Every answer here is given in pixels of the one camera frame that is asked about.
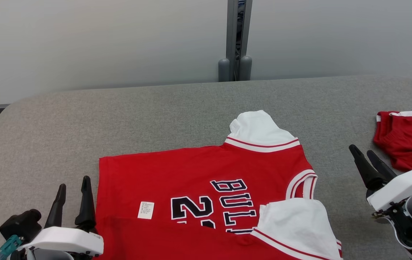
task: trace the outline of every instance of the fabric surface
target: fabric surface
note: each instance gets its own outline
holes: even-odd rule
[[[376,121],[374,143],[390,156],[395,169],[412,170],[412,111],[382,111]]]
[[[63,225],[79,212],[81,181],[97,195],[98,160],[124,153],[220,145],[229,124],[263,109],[297,136],[318,174],[315,199],[326,207],[343,258],[406,260],[392,227],[373,208],[348,146],[374,150],[378,111],[412,111],[412,81],[347,76],[58,92],[23,99],[0,115],[0,225],[31,208],[44,225],[66,183]],[[0,245],[4,242],[0,234]]]

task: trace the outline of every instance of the red jersey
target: red jersey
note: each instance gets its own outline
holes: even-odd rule
[[[114,235],[116,218],[247,234],[260,205],[313,198],[317,176],[299,140],[267,113],[242,113],[230,130],[221,146],[100,158],[96,216],[103,238]],[[112,247],[105,240],[105,252]]]
[[[374,143],[391,157],[394,168],[412,170],[412,111],[379,112]]]

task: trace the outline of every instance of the basketball jersey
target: basketball jersey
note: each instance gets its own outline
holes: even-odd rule
[[[376,143],[401,171],[412,170],[412,111],[379,112],[376,116]]]
[[[289,199],[260,206],[250,234],[236,235],[193,224],[107,217],[105,251],[110,259],[341,260],[324,206]]]
[[[221,146],[100,158],[96,215],[103,237],[112,232],[105,222],[112,217],[246,234],[260,205],[313,198],[317,176],[299,140],[267,113],[242,113],[230,130]]]

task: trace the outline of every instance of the white wall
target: white wall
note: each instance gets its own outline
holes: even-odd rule
[[[225,0],[0,0],[0,104],[217,81],[226,28]]]
[[[412,0],[253,0],[251,79],[412,78]]]

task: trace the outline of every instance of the white sleeve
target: white sleeve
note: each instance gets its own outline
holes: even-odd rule
[[[263,110],[244,112],[230,124],[230,138],[262,146],[287,143],[295,139],[290,132],[280,129]]]
[[[239,114],[230,124],[230,131],[225,143],[255,152],[270,153],[300,145],[263,110]]]
[[[251,235],[302,260],[341,260],[325,207],[314,199],[294,198],[261,208]]]

